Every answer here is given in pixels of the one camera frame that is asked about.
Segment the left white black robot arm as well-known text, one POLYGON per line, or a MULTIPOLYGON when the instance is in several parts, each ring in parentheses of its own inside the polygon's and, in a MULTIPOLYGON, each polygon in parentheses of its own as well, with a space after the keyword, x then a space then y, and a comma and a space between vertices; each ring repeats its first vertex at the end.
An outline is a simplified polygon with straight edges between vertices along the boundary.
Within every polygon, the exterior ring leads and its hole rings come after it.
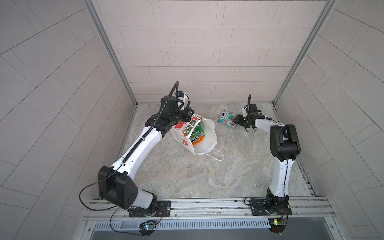
POLYGON ((140 136, 120 159, 110 167, 103 166, 98 172, 100 198, 123 210, 136 208, 142 215, 153 216, 157 211, 157 196, 140 190, 133 179, 150 151, 165 134, 180 122, 189 122, 194 110, 187 94, 178 91, 175 96, 161 99, 158 113, 152 115, 140 136))

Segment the teal Fox's candy bag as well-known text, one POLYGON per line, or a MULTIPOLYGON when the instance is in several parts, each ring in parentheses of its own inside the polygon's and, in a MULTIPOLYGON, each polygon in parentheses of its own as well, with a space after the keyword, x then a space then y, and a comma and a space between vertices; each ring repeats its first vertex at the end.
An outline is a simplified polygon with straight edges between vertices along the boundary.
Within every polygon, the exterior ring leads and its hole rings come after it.
POLYGON ((236 127, 236 123, 235 123, 236 116, 237 116, 236 113, 233 113, 233 112, 230 112, 227 110, 223 110, 221 115, 220 115, 218 122, 226 124, 229 127, 235 128, 236 127))

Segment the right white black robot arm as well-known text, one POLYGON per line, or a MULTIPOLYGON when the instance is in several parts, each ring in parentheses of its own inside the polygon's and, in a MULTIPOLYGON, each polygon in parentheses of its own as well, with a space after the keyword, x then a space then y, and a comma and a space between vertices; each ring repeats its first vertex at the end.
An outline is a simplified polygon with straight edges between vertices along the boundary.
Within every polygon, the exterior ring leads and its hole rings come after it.
POLYGON ((290 215, 289 179, 292 167, 301 152, 295 125, 282 124, 266 117, 257 105, 247 103, 235 124, 245 129, 260 129, 270 136, 270 151, 275 158, 273 177, 264 200, 250 199, 247 204, 254 216, 290 215))

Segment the white floral paper bag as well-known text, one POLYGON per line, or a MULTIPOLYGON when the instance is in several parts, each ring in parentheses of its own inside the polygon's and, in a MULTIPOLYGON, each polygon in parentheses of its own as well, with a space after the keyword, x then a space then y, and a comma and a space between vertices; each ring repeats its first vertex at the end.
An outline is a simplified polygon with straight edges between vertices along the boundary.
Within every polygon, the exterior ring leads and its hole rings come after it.
POLYGON ((190 122, 179 122, 171 128, 174 139, 196 156, 206 155, 223 161, 224 154, 215 148, 218 138, 215 123, 209 118, 194 114, 190 122))

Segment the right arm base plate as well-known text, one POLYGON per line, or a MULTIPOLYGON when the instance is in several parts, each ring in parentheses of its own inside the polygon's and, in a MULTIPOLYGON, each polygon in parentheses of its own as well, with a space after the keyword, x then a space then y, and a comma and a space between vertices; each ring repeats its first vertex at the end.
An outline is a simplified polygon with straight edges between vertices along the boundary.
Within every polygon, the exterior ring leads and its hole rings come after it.
POLYGON ((268 210, 264 200, 249 199, 248 201, 252 216, 290 216, 293 214, 289 205, 272 207, 268 210))

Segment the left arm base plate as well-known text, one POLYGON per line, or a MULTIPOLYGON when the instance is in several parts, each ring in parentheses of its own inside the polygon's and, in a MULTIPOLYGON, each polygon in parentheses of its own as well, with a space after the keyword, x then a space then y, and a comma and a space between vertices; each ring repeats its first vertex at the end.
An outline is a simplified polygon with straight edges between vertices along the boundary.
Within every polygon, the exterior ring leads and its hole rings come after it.
POLYGON ((171 201, 157 201, 154 200, 147 209, 134 207, 128 209, 129 217, 169 217, 171 210, 171 201))

